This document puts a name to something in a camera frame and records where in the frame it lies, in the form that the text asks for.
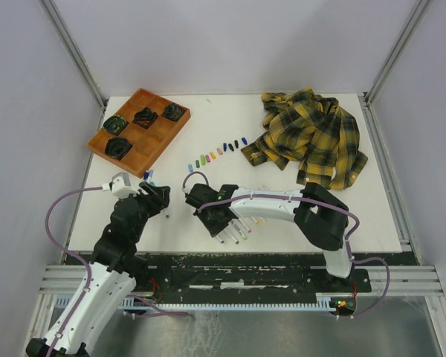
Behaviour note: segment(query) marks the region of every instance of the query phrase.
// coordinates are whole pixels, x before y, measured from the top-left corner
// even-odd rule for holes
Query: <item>gray wall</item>
[[[431,4],[375,110],[422,256],[446,291],[446,0]]]
[[[56,0],[105,95],[369,89],[414,0]]]
[[[99,109],[38,1],[0,1],[0,357],[18,356],[45,265],[45,213],[80,187]],[[63,241],[73,202],[52,230]]]

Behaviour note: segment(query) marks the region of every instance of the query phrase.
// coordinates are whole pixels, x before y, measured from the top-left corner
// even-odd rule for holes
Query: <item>purple cable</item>
[[[139,300],[141,303],[144,303],[147,306],[152,307],[155,311],[159,312],[158,314],[151,314],[151,315],[147,315],[147,314],[135,315],[136,318],[156,318],[158,316],[170,316],[173,318],[185,318],[187,316],[190,316],[190,314],[185,311],[168,312],[168,311],[162,310],[162,309],[158,308],[156,305],[154,305],[153,303],[151,303],[150,301],[147,301],[147,300],[141,298],[140,296],[137,296],[134,294],[127,295],[127,297]]]
[[[187,175],[187,177],[184,179],[184,182],[181,184],[181,188],[185,188],[185,184],[187,183],[188,179],[190,178],[190,176],[193,176],[193,175],[201,175],[201,176],[203,176],[203,179],[205,180],[205,184],[207,186],[210,186],[210,184],[208,183],[208,178],[206,177],[206,175],[202,171],[193,171],[192,173],[189,173]]]
[[[46,230],[46,234],[48,235],[48,238],[50,239],[50,241],[59,249],[61,249],[62,251],[64,251],[65,253],[71,255],[72,257],[78,259],[86,268],[86,283],[84,286],[84,289],[89,288],[89,286],[91,285],[91,267],[89,266],[88,262],[86,262],[78,253],[75,253],[73,251],[70,251],[69,249],[67,249],[66,247],[62,246],[61,244],[58,243],[58,241],[56,239],[54,239],[53,234],[51,234],[50,231],[50,215],[51,212],[53,211],[53,209],[55,208],[55,206],[62,200],[65,199],[68,196],[74,195],[75,193],[81,193],[81,192],[86,192],[86,191],[98,191],[98,190],[102,190],[102,187],[90,187],[90,188],[80,188],[79,190],[72,190],[69,191],[68,193],[65,193],[64,195],[60,196],[58,199],[56,199],[55,202],[53,202],[50,206],[50,208],[48,209],[48,212],[46,213],[46,218],[45,218],[45,230]],[[69,320],[71,319],[71,317],[73,316],[74,312],[76,311],[76,309],[78,308],[78,306],[80,305],[81,301],[84,298],[85,295],[85,290],[81,291],[80,296],[77,298],[76,303],[74,303],[73,307],[71,308],[71,310],[69,311],[68,316],[66,316],[66,318],[63,320],[61,327],[58,329],[59,334],[61,334],[64,329],[66,328],[66,325],[68,324]],[[48,348],[48,352],[46,353],[46,357],[50,357],[51,356],[51,352],[53,352],[56,344],[58,343],[58,338],[55,336],[53,342],[51,342],[50,347]]]
[[[365,264],[365,263],[372,262],[372,261],[381,262],[387,269],[387,284],[385,285],[384,292],[381,294],[380,299],[378,299],[378,301],[376,302],[376,304],[374,306],[370,307],[369,309],[367,309],[365,311],[362,311],[359,314],[352,315],[352,316],[341,316],[341,317],[342,318],[350,318],[350,319],[353,319],[355,317],[361,317],[361,316],[365,315],[366,313],[372,311],[376,307],[378,307],[381,304],[381,302],[385,299],[385,297],[387,296],[388,288],[390,287],[390,267],[388,266],[387,262],[385,262],[385,260],[381,259],[380,257],[372,257],[372,258],[367,258],[364,260],[355,260],[354,259],[354,257],[352,256],[352,249],[350,248],[349,238],[355,232],[355,230],[358,228],[358,226],[360,225],[360,220],[352,212],[349,212],[347,210],[344,210],[343,208],[339,208],[334,205],[329,205],[328,203],[325,203],[325,202],[317,201],[315,199],[308,199],[306,197],[289,197],[289,196],[283,196],[283,195],[270,195],[270,194],[266,194],[266,193],[255,193],[253,195],[241,195],[241,196],[233,197],[231,199],[222,199],[221,201],[208,202],[208,203],[203,204],[198,209],[198,212],[201,212],[203,209],[208,208],[208,207],[225,205],[227,203],[239,201],[240,199],[252,199],[252,198],[281,199],[283,201],[293,200],[293,201],[299,201],[299,202],[307,202],[312,205],[317,205],[317,206],[321,206],[324,208],[334,210],[336,212],[345,214],[346,216],[349,216],[350,218],[354,219],[354,221],[355,221],[354,226],[350,229],[350,231],[347,232],[347,234],[345,235],[345,238],[344,238],[344,241],[345,241],[346,247],[347,247],[347,254],[349,255],[349,260],[357,266],[359,266],[360,264]]]

